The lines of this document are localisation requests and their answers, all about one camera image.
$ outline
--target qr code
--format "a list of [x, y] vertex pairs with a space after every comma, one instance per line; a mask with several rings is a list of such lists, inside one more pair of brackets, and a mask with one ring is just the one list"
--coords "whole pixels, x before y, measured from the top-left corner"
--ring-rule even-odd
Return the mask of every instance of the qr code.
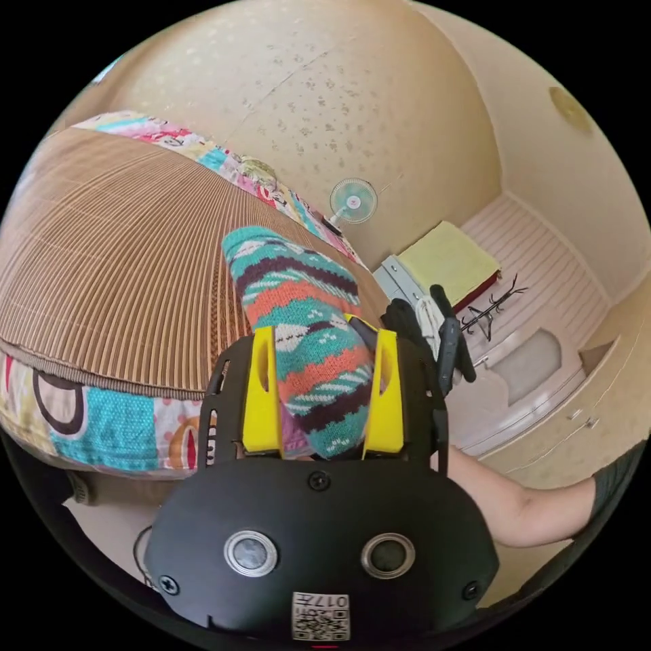
[[305, 642], [341, 642], [350, 639], [348, 596], [295, 592], [292, 633], [294, 639]]

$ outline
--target electric fan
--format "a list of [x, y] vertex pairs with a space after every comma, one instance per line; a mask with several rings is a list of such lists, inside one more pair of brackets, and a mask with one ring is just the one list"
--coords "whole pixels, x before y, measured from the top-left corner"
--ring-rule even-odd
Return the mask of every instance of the electric fan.
[[371, 217], [378, 205], [378, 195], [370, 183], [360, 178], [345, 178], [330, 195], [333, 215], [323, 222], [331, 230], [341, 234], [338, 225], [342, 222], [361, 224]]

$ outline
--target striped sock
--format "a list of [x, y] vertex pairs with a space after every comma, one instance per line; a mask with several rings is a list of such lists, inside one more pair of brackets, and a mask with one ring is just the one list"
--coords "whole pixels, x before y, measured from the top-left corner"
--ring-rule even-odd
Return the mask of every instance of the striped sock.
[[344, 313], [360, 315], [355, 278], [339, 264], [257, 226], [222, 242], [251, 327], [273, 326], [281, 403], [322, 458], [363, 438], [373, 358]]

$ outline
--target colorful quilt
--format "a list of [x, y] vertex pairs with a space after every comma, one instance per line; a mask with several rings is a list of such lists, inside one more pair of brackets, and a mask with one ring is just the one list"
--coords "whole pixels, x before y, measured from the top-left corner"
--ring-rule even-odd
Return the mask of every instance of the colorful quilt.
[[74, 126], [142, 140], [176, 151], [269, 204], [353, 262], [367, 268], [346, 238], [329, 231], [321, 223], [320, 215], [279, 181], [275, 172], [262, 161], [235, 154], [188, 129], [135, 111], [103, 113]]
[[[0, 351], [0, 425], [68, 467], [173, 479], [197, 468], [201, 402], [87, 387], [40, 373]], [[283, 416], [285, 457], [308, 443]]]

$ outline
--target bamboo mat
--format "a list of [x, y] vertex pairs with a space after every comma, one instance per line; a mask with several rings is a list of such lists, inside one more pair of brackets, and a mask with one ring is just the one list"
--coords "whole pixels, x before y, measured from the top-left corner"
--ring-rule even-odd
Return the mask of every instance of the bamboo mat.
[[350, 270], [379, 326], [388, 301], [370, 272], [218, 174], [129, 138], [54, 134], [2, 224], [0, 347], [69, 381], [196, 399], [250, 333], [220, 244], [252, 225]]

